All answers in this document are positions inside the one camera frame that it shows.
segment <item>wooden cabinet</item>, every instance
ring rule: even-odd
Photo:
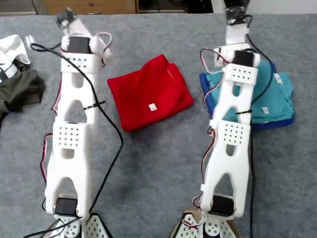
[[[134,14],[136,0],[45,0],[50,14],[56,15],[72,8],[77,14]]]

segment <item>folded red cloth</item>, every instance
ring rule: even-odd
[[[163,120],[194,103],[182,74],[164,55],[136,72],[108,79],[108,85],[124,131]]]

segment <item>white label tag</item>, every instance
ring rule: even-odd
[[[283,81],[282,81],[281,77],[278,75],[278,73],[275,73],[274,76],[275,76],[275,79],[278,83],[283,84]]]
[[[149,104],[149,108],[150,108],[151,112],[153,112],[153,111],[157,110],[157,107],[155,106],[155,104],[154,104],[154,103]]]
[[[267,107],[263,107],[262,110],[263,110],[264,114],[269,114]]]

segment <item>teal towel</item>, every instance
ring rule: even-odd
[[[267,86],[270,79],[270,65],[267,61],[262,61],[258,66],[257,83],[253,91],[253,99],[258,96]],[[206,74],[210,87],[214,87],[221,79],[222,73]],[[279,78],[273,76],[272,83],[265,95],[260,97],[251,107],[253,123],[267,123],[272,121],[281,121],[291,119],[294,115],[294,107],[291,99],[293,85],[287,73],[279,73]],[[220,87],[211,92],[212,99],[218,103]],[[239,86],[235,86],[233,94],[238,95]],[[231,108],[224,120],[237,121],[237,115],[234,108]]]

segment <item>gray fabric surface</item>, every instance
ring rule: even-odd
[[[106,112],[119,117],[106,80],[138,70],[163,53],[182,71],[195,104],[160,123],[123,133],[125,146],[95,207],[115,238],[165,238],[199,192],[200,161],[209,145],[209,116],[202,104],[199,59],[202,47],[224,44],[222,15],[151,14],[83,16],[94,33],[109,31],[115,60],[100,73],[98,95]],[[251,37],[294,84],[296,121],[256,133],[254,233],[257,238],[317,236],[316,65],[317,15],[256,15]],[[31,34],[53,46],[61,33],[49,16],[2,17],[0,37]],[[39,170],[43,135],[51,132],[50,111],[60,78],[60,59],[28,52],[47,90],[40,105],[9,115],[0,132],[1,237],[18,238],[46,229],[52,215],[41,210],[44,182]],[[72,114],[79,119],[77,108]],[[91,146],[92,191],[96,194],[118,148],[118,136],[99,114]],[[230,192],[227,180],[219,186]],[[245,214],[235,222],[249,236],[248,190]]]

